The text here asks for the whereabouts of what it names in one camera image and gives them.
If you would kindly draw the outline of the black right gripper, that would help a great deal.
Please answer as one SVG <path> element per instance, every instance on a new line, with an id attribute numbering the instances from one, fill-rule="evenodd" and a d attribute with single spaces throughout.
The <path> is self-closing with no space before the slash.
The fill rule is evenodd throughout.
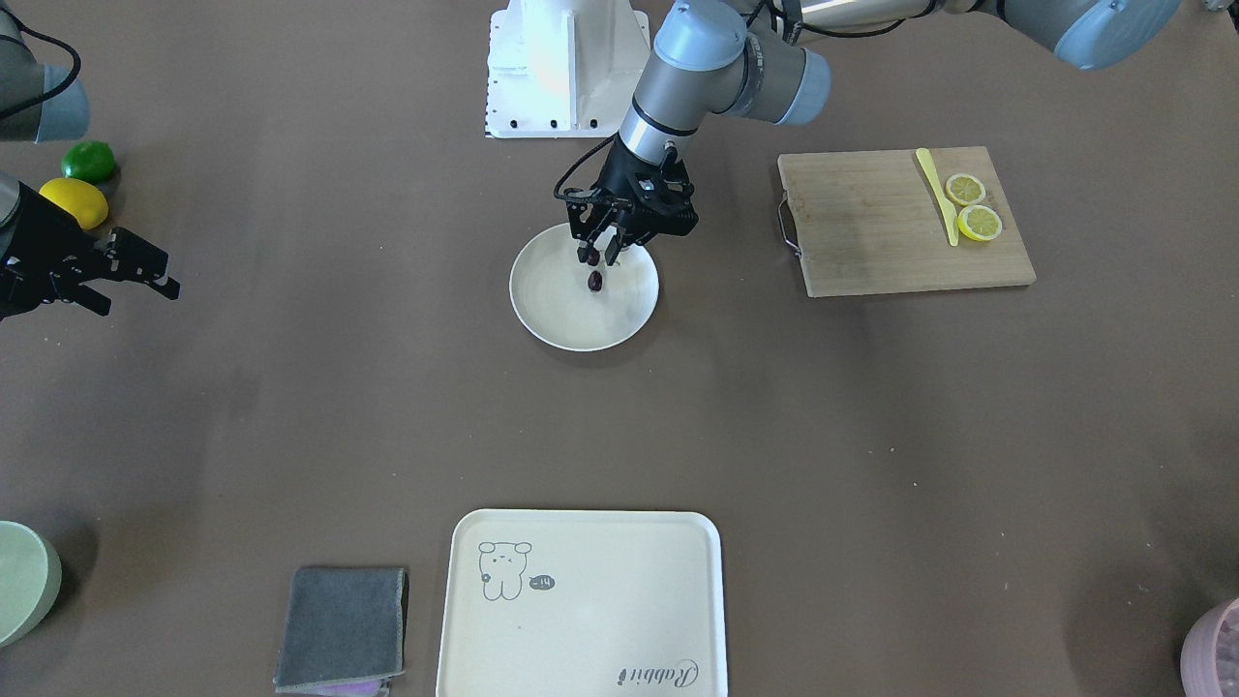
<path id="1" fill-rule="evenodd" d="M 92 235 L 57 204 L 19 180 L 1 184 L 1 318 L 53 303 L 79 305 L 107 317 L 112 300 L 87 284 L 107 279 L 145 284 L 178 300 L 181 284 L 167 275 L 169 253 L 128 230 Z"/>

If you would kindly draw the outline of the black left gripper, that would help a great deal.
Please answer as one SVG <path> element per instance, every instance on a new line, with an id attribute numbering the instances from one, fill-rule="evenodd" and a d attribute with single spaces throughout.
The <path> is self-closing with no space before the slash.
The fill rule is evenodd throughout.
<path id="1" fill-rule="evenodd" d="M 593 184 L 567 189 L 569 229 L 580 241 L 580 262 L 600 264 L 596 241 L 606 229 L 603 259 L 612 266 L 624 243 L 647 243 L 655 235 L 686 235 L 698 225 L 693 207 L 695 187 L 676 145 L 664 145 L 654 163 L 647 163 L 618 136 L 608 136 L 580 156 L 567 168 L 567 176 L 601 151 L 606 151 L 606 158 Z"/>

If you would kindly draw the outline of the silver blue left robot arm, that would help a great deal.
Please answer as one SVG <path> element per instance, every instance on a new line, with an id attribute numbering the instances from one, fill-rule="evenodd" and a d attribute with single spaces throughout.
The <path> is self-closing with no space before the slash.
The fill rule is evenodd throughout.
<path id="1" fill-rule="evenodd" d="M 831 92 L 813 37 L 876 37 L 908 19 L 987 14 L 1079 71 L 1132 56 L 1176 1 L 676 1 L 655 32 L 620 130 L 587 189 L 555 184 L 577 260 L 615 264 L 655 235 L 698 224 L 686 146 L 707 115 L 812 123 Z"/>

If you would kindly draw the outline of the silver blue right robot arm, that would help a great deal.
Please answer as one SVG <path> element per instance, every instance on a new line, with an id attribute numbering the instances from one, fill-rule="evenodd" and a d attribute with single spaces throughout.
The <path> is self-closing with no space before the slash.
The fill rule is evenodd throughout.
<path id="1" fill-rule="evenodd" d="M 78 76 L 81 57 L 61 40 L 30 28 L 7 5 L 1 15 L 2 141 L 76 142 L 62 175 L 43 186 L 1 176 L 1 314 L 53 303 L 109 314 L 112 301 L 94 281 L 142 284 L 178 300 L 167 251 L 110 220 L 119 181 L 112 147 L 85 140 L 90 111 Z"/>

